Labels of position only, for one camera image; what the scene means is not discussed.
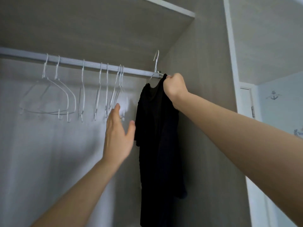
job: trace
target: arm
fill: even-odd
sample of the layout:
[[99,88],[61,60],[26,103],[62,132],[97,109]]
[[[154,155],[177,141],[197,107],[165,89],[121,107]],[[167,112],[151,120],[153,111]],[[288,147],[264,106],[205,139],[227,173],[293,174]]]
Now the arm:
[[298,226],[303,225],[303,140],[189,93],[180,74],[164,91],[175,108]]
[[46,211],[32,227],[86,225],[104,188],[129,155],[134,143],[134,121],[125,134],[119,117],[119,104],[108,117],[103,158],[66,194]]

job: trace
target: white shelf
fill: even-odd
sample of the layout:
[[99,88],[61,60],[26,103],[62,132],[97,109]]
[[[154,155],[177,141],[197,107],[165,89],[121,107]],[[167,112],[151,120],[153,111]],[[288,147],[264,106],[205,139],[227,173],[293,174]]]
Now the white shelf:
[[0,46],[153,70],[195,14],[162,0],[0,0]]

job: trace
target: clothes rod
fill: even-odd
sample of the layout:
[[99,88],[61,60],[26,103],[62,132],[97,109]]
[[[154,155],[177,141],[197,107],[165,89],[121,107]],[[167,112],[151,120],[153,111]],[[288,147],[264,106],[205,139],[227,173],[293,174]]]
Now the clothes rod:
[[[6,56],[12,56],[12,57],[21,57],[21,58],[28,58],[38,61],[46,61],[46,54],[42,53],[34,53],[34,52],[28,52],[18,49],[12,49],[12,48],[4,48],[0,47],[0,55],[6,55]],[[58,63],[58,56],[48,55],[48,62],[54,62]],[[60,57],[60,64],[68,64],[73,66],[83,66],[83,60],[76,60],[66,57]],[[91,62],[91,61],[85,61],[84,67],[87,68],[95,68],[100,70],[101,63]],[[115,65],[108,65],[108,70],[113,72],[118,72],[119,66]],[[102,70],[107,70],[107,64],[102,64]],[[159,78],[159,73],[144,71],[140,69],[134,69],[134,68],[124,68],[124,73],[128,74],[134,74],[139,76],[149,76]]]

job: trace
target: wardrobe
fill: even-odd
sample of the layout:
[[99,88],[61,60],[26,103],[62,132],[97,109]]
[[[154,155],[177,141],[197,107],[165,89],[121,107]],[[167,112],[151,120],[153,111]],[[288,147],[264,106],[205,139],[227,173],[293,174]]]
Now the wardrobe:
[[[0,0],[0,16],[0,226],[29,226],[101,159],[107,64],[112,67],[108,100],[117,67],[129,68],[125,92],[117,100],[125,128],[135,119],[142,88],[154,74],[157,50],[157,71],[181,73],[190,92],[236,111],[224,0]],[[77,99],[77,111],[68,119],[19,107],[24,93],[41,79],[41,54],[47,53],[49,79],[56,73],[55,56],[78,62],[63,60],[57,69]],[[85,66],[82,121],[80,61]],[[152,86],[158,77],[152,77]],[[44,89],[39,82],[25,105],[57,109],[65,104],[54,85],[41,100]],[[251,226],[245,176],[181,113],[178,133],[188,196],[175,202],[174,225]],[[134,145],[87,226],[140,226],[138,156]]]

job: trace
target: black garment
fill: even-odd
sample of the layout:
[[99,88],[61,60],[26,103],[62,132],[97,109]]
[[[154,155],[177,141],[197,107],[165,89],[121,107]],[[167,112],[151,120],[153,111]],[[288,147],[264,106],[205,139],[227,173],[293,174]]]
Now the black garment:
[[155,88],[145,85],[137,108],[135,140],[140,147],[142,227],[168,226],[173,197],[187,195],[177,135],[179,112],[164,93],[166,77]]

